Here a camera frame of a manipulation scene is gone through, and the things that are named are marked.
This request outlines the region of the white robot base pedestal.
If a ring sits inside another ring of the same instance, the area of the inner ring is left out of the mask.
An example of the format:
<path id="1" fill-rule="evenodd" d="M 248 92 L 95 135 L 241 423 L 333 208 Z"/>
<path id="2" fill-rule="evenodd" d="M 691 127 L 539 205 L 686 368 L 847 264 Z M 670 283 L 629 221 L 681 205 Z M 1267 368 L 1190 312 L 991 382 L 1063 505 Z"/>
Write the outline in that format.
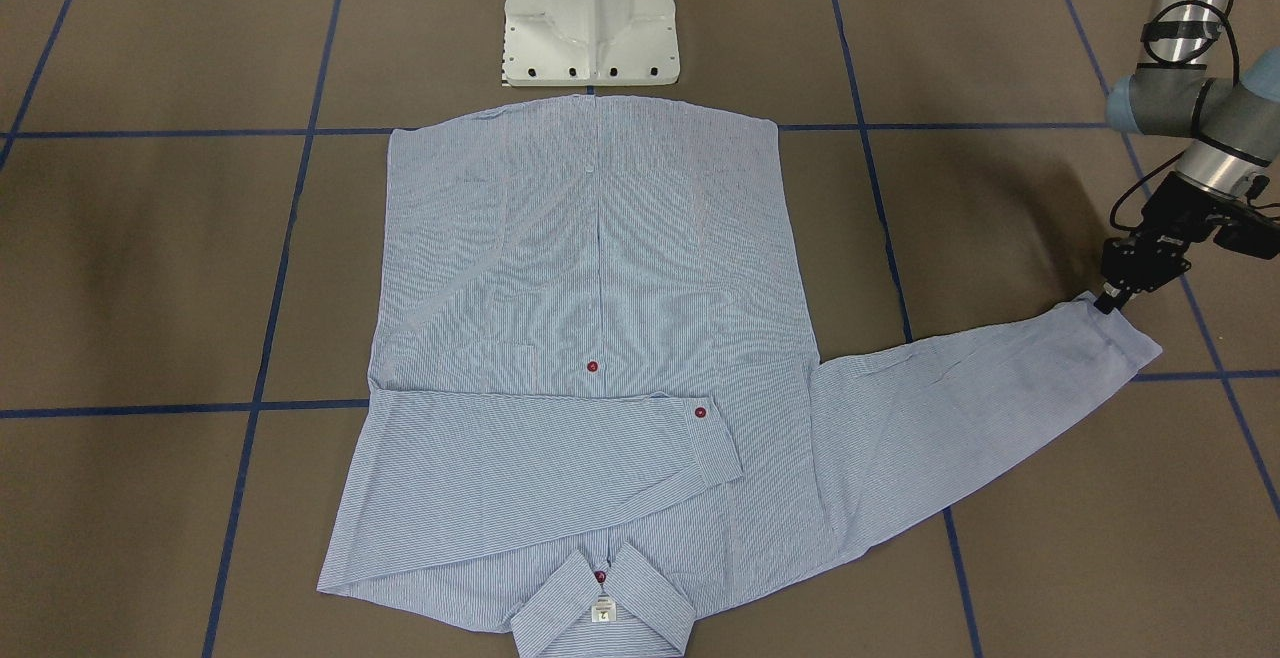
<path id="1" fill-rule="evenodd" d="M 500 79 L 667 87 L 681 76 L 675 0 L 506 0 Z"/>

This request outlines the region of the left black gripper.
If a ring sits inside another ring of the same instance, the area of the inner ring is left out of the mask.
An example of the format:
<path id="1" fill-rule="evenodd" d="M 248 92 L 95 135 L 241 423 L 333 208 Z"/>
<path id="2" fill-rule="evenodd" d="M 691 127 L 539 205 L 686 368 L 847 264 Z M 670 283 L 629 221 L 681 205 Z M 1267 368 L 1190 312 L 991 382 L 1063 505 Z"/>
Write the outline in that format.
<path id="1" fill-rule="evenodd" d="M 1226 196 L 1187 175 L 1166 174 L 1140 207 L 1135 224 L 1120 221 L 1120 207 L 1153 181 L 1146 175 L 1125 189 L 1108 211 L 1108 225 L 1123 237 L 1106 239 L 1101 259 L 1103 285 L 1093 306 L 1102 315 L 1117 309 L 1117 294 L 1156 292 L 1190 269 L 1185 253 L 1216 228 Z"/>

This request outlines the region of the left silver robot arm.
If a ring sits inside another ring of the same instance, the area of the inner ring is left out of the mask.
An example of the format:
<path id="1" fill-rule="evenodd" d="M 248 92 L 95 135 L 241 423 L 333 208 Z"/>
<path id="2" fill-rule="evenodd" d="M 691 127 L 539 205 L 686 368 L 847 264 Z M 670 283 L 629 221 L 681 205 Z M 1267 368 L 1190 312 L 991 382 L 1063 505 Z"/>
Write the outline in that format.
<path id="1" fill-rule="evenodd" d="M 1233 0 L 1153 0 L 1140 56 L 1108 93 L 1106 119 L 1123 134 L 1188 140 L 1153 172 L 1160 184 L 1133 227 L 1103 245 L 1096 309 L 1111 314 L 1190 268 L 1190 245 L 1274 260 L 1277 219 L 1257 198 L 1277 157 L 1277 51 L 1248 69 L 1230 24 Z"/>

